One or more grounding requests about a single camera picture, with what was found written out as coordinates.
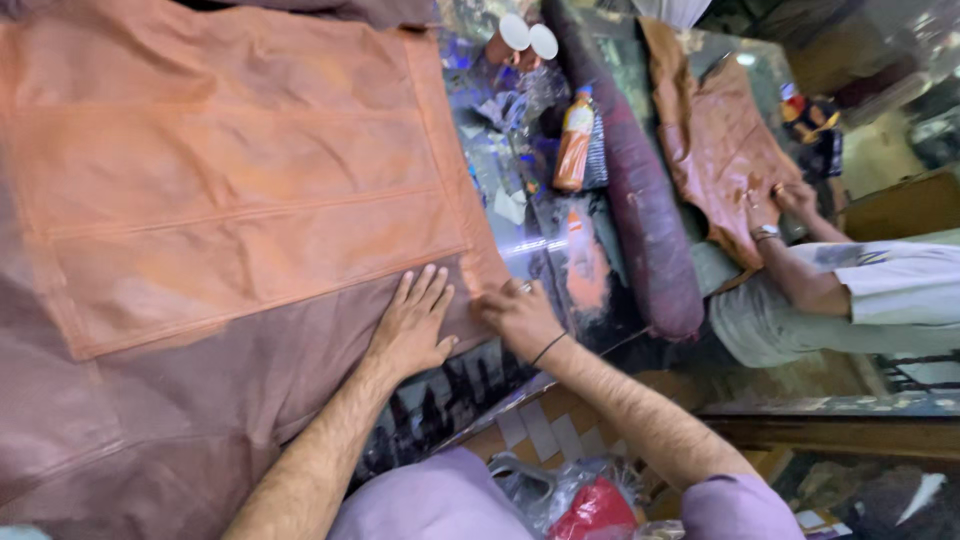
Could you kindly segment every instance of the finger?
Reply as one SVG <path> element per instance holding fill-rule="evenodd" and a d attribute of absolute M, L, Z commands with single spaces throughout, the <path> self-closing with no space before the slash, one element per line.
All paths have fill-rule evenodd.
<path fill-rule="evenodd" d="M 499 312 L 499 311 L 506 311 L 507 309 L 510 309 L 510 306 L 513 305 L 513 302 L 511 302 L 509 298 L 507 298 L 506 296 L 500 293 L 488 292 L 483 296 L 481 296 L 480 298 L 478 298 L 476 300 L 476 304 L 477 304 L 477 307 L 479 307 L 484 311 L 493 310 L 493 311 Z"/>
<path fill-rule="evenodd" d="M 453 353 L 453 348 L 457 346 L 457 343 L 460 343 L 459 337 L 456 335 L 448 335 L 437 344 L 436 351 L 444 358 L 447 358 Z"/>
<path fill-rule="evenodd" d="M 446 309 L 450 307 L 450 302 L 453 301 L 453 293 L 456 292 L 453 288 L 453 285 L 447 285 L 444 288 L 444 294 L 440 296 L 440 299 L 437 300 L 437 303 L 433 305 L 430 309 L 430 313 L 436 314 L 441 319 L 446 315 Z"/>
<path fill-rule="evenodd" d="M 785 189 L 781 189 L 774 194 L 774 198 L 779 205 L 789 205 L 793 202 L 793 194 Z"/>
<path fill-rule="evenodd" d="M 807 184 L 788 184 L 786 190 L 791 195 L 804 196 L 808 194 L 812 188 Z"/>
<path fill-rule="evenodd" d="M 410 294 L 410 283 L 414 281 L 414 273 L 407 271 L 403 273 L 403 276 L 400 277 L 400 284 L 396 286 L 396 292 L 394 293 L 394 299 L 391 302 L 392 306 L 397 304 L 402 304 L 406 299 L 407 295 Z"/>
<path fill-rule="evenodd" d="M 440 298 L 440 295 L 444 294 L 446 273 L 445 267 L 437 270 L 437 277 L 433 279 L 433 282 L 430 283 L 430 286 L 426 287 L 426 292 L 423 293 L 423 299 L 421 302 L 427 307 L 427 309 L 432 308 L 433 305 L 437 303 L 437 299 Z"/>
<path fill-rule="evenodd" d="M 480 313 L 480 318 L 494 329 L 500 328 L 500 317 L 499 311 L 487 310 Z"/>
<path fill-rule="evenodd" d="M 430 281 L 433 280 L 433 273 L 437 271 L 437 267 L 433 264 L 427 264 L 423 268 L 423 271 L 420 272 L 420 277 L 417 278 L 417 282 L 414 283 L 414 288 L 410 290 L 410 295 L 407 296 L 407 302 L 411 304 L 416 304 L 423 298 L 423 293 L 426 292 L 427 285 L 430 284 Z"/>
<path fill-rule="evenodd" d="M 507 295 L 510 298 L 515 297 L 520 293 L 520 288 L 523 286 L 523 280 L 520 278 L 510 278 L 506 283 L 503 283 L 503 286 L 500 287 L 500 292 Z"/>
<path fill-rule="evenodd" d="M 540 280 L 533 280 L 530 282 L 530 286 L 534 289 L 534 294 L 537 296 L 546 296 L 546 289 L 543 288 L 543 282 Z"/>

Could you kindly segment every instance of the white shirt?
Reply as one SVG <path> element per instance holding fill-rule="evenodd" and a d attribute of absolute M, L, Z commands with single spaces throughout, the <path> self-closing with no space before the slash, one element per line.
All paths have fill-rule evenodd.
<path fill-rule="evenodd" d="M 960 349 L 960 248 L 883 241 L 790 248 L 851 292 L 852 320 L 801 313 L 766 272 L 710 301 L 710 323 L 749 367 L 821 349 L 946 355 Z"/>

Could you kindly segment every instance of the black wrist band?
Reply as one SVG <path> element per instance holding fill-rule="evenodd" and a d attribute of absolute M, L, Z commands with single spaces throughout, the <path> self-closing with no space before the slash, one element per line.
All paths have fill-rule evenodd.
<path fill-rule="evenodd" d="M 564 337 L 565 335 L 566 335 L 566 332 L 558 335 L 558 336 L 557 336 L 557 339 L 554 339 L 553 341 L 551 341 L 549 345 L 547 345 L 546 347 L 543 348 L 542 351 L 540 351 L 540 354 L 537 355 L 536 358 L 534 358 L 534 361 L 530 362 L 530 365 L 531 365 L 531 366 L 537 365 L 537 362 L 540 361 L 540 358 L 543 357 L 543 355 L 546 355 L 546 352 L 550 350 L 550 347 L 553 347 L 554 345 L 556 345 L 556 343 L 557 343 L 558 341 L 560 341 L 560 339 L 561 339 L 562 337 Z"/>

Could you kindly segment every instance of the sleeve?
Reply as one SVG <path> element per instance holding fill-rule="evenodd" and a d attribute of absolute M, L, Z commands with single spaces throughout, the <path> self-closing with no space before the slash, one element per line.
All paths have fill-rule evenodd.
<path fill-rule="evenodd" d="M 929 249 L 884 259 L 865 253 L 859 265 L 833 274 L 851 293 L 856 325 L 945 325 L 960 322 L 960 257 L 950 249 Z"/>
<path fill-rule="evenodd" d="M 804 540 L 793 512 L 753 475 L 715 475 L 684 493 L 686 540 Z"/>

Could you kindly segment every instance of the paper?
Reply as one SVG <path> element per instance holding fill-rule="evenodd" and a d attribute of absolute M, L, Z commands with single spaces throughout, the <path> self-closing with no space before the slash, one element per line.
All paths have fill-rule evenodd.
<path fill-rule="evenodd" d="M 503 186 L 496 189 L 493 199 L 493 211 L 514 222 L 514 225 L 523 225 L 526 216 L 527 196 L 520 189 L 513 195 L 507 195 Z"/>

